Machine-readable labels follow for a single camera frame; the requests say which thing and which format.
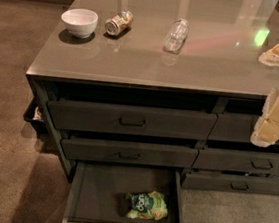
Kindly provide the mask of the black bin beside cabinet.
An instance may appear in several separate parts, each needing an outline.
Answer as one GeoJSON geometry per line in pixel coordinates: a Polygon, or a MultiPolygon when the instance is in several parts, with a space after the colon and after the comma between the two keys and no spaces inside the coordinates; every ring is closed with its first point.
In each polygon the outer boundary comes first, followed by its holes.
{"type": "Polygon", "coordinates": [[[29,123],[37,134],[43,134],[46,132],[45,123],[41,118],[37,118],[38,114],[38,104],[34,99],[31,100],[30,104],[27,106],[25,113],[23,114],[24,121],[29,123]]]}

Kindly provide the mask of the clear plastic water bottle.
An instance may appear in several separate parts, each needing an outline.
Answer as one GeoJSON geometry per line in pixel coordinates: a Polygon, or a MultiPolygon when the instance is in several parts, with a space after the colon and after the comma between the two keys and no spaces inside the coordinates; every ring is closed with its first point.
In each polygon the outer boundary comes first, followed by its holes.
{"type": "Polygon", "coordinates": [[[189,33],[189,23],[186,19],[178,19],[166,34],[163,47],[170,53],[178,53],[189,33]]]}

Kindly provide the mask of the top right drawer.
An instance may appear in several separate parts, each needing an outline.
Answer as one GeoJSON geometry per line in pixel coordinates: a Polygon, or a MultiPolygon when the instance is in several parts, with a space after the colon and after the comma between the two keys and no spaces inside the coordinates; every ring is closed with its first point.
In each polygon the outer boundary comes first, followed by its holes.
{"type": "Polygon", "coordinates": [[[209,140],[226,142],[250,142],[258,116],[237,113],[218,114],[209,140]]]}

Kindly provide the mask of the top left drawer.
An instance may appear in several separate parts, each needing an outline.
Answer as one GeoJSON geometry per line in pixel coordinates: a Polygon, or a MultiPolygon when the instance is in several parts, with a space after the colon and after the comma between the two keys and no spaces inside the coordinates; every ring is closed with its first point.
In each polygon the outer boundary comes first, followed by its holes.
{"type": "Polygon", "coordinates": [[[217,117],[193,110],[140,107],[87,101],[49,101],[59,129],[141,136],[206,139],[217,117]]]}

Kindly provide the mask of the bottom right drawer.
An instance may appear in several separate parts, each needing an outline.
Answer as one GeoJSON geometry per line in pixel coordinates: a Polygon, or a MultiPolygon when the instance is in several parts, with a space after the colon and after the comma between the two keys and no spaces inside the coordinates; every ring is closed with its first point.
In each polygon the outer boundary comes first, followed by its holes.
{"type": "Polygon", "coordinates": [[[197,190],[258,193],[279,196],[279,180],[216,172],[192,171],[182,176],[181,187],[197,190]]]}

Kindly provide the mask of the middle right drawer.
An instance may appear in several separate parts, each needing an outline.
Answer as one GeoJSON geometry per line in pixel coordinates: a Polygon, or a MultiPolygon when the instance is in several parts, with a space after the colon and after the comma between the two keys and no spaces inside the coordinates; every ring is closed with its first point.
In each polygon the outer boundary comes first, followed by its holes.
{"type": "Polygon", "coordinates": [[[206,149],[199,152],[193,167],[216,171],[242,171],[279,175],[279,154],[206,149]]]}

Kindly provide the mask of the green rice chip bag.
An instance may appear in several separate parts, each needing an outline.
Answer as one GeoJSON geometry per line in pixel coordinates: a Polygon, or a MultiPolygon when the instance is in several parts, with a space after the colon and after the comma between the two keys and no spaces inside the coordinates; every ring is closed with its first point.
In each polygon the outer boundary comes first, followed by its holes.
{"type": "Polygon", "coordinates": [[[168,216],[165,195],[161,192],[128,193],[126,199],[131,204],[126,214],[129,219],[162,220],[168,216]]]}

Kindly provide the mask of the dark counter cabinet frame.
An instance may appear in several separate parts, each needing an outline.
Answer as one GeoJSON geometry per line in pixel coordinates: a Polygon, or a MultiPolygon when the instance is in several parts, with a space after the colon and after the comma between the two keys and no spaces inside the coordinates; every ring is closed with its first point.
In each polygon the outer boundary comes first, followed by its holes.
{"type": "Polygon", "coordinates": [[[278,0],[75,0],[27,76],[66,174],[279,195],[278,0]]]}

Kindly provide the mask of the open bottom left drawer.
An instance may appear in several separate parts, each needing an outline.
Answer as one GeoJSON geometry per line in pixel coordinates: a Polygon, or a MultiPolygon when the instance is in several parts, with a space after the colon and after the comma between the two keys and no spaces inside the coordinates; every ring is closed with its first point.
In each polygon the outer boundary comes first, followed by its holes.
{"type": "Polygon", "coordinates": [[[61,223],[183,223],[180,174],[176,170],[79,163],[61,223]],[[129,193],[165,195],[162,220],[129,219],[129,193]]]}

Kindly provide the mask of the white ceramic bowl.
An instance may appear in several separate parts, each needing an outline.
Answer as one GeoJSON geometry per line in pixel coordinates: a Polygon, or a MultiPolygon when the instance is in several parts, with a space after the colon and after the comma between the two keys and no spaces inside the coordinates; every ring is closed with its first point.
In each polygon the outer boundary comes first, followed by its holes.
{"type": "Polygon", "coordinates": [[[93,34],[99,20],[96,12],[89,9],[71,9],[61,15],[67,31],[77,38],[87,38],[93,34]]]}

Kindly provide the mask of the middle left drawer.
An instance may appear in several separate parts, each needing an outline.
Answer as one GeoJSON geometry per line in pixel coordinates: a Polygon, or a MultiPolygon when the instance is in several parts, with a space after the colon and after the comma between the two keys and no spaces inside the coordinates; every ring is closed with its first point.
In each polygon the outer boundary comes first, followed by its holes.
{"type": "Polygon", "coordinates": [[[63,139],[61,142],[67,159],[101,162],[119,162],[154,166],[190,167],[198,155],[189,147],[94,140],[85,138],[63,139]]]}

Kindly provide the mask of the gold soda can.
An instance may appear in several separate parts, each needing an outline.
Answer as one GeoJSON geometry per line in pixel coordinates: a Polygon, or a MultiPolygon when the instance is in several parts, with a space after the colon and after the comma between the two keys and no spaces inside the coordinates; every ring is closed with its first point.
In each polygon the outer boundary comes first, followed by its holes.
{"type": "Polygon", "coordinates": [[[134,21],[133,13],[128,10],[120,11],[117,15],[105,22],[106,32],[109,36],[119,36],[126,29],[131,27],[134,21]]]}

